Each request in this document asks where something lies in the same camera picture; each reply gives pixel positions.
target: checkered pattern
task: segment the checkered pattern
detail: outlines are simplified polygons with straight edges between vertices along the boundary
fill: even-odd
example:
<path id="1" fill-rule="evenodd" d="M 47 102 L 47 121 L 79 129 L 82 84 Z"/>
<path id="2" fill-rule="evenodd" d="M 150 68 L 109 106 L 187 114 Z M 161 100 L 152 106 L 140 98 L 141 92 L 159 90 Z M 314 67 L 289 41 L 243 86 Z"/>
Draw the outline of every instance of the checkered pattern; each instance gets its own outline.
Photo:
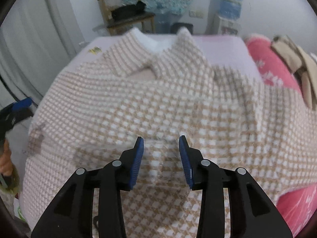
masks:
<path id="1" fill-rule="evenodd" d="M 157 80 L 126 78 L 145 67 Z M 43 99 L 30 128 L 23 214 L 34 228 L 77 168 L 101 168 L 142 136 L 137 185 L 121 194 L 128 237 L 196 237 L 201 192 L 186 185 L 179 136 L 222 168 L 246 168 L 276 203 L 317 182 L 316 117 L 297 92 L 211 67 L 185 29 L 159 55 L 128 33 L 98 61 L 59 74 Z"/>

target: pink pillow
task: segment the pink pillow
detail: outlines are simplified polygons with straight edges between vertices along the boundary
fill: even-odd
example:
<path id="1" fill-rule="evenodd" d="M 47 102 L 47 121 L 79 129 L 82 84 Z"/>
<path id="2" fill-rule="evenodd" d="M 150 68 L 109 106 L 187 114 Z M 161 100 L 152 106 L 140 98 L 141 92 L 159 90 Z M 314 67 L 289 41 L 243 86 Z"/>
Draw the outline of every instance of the pink pillow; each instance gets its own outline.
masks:
<path id="1" fill-rule="evenodd" d="M 289 72 L 288 67 L 271 50 L 271 41 L 262 35 L 251 35 L 245 39 L 249 53 L 258 66 L 258 70 L 265 84 L 270 86 L 287 87 L 298 91 L 301 89 Z"/>

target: sweater sleeve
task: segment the sweater sleeve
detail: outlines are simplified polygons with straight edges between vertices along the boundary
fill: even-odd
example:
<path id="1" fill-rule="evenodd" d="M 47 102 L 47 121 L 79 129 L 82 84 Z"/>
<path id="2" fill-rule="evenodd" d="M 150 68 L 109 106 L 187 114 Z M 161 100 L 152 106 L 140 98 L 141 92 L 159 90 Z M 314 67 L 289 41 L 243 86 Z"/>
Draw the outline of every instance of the sweater sleeve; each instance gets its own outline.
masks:
<path id="1" fill-rule="evenodd" d="M 0 189 L 5 193 L 9 193 L 11 195 L 16 195 L 18 193 L 18 190 L 19 190 L 19 183 L 20 183 L 19 174 L 18 174 L 18 171 L 17 171 L 15 165 L 13 165 L 11 185 L 7 189 L 5 189 L 2 185 L 0 185 Z"/>

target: sweater collar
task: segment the sweater collar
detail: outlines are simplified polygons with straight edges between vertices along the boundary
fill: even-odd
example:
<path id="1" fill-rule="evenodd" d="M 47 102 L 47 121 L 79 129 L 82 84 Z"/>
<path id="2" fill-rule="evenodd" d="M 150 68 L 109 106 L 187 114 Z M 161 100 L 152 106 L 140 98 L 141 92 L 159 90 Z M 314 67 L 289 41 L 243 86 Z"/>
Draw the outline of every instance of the sweater collar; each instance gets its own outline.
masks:
<path id="1" fill-rule="evenodd" d="M 186 28 L 181 28 L 170 46 L 132 29 L 108 50 L 112 72 L 117 77 L 128 77 L 151 68 L 156 77 L 176 77 L 191 72 L 198 65 L 208 64 Z"/>

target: metal screw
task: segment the metal screw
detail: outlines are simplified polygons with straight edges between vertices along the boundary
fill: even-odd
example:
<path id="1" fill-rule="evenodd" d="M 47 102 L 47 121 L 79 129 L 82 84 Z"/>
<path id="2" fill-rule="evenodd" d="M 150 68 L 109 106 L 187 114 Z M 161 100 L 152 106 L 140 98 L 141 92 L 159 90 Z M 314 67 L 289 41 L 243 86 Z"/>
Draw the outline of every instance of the metal screw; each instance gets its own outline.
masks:
<path id="1" fill-rule="evenodd" d="M 210 166 L 210 161 L 207 159 L 204 159 L 200 162 L 203 166 Z"/>
<path id="2" fill-rule="evenodd" d="M 115 167 L 118 167 L 118 166 L 122 165 L 122 162 L 120 160 L 115 160 L 112 162 L 112 165 Z"/>
<path id="3" fill-rule="evenodd" d="M 244 168 L 238 168 L 238 173 L 241 175 L 245 175 L 247 171 Z"/>
<path id="4" fill-rule="evenodd" d="M 84 172 L 85 172 L 84 168 L 78 168 L 76 170 L 76 174 L 79 175 L 79 176 L 82 175 Z"/>

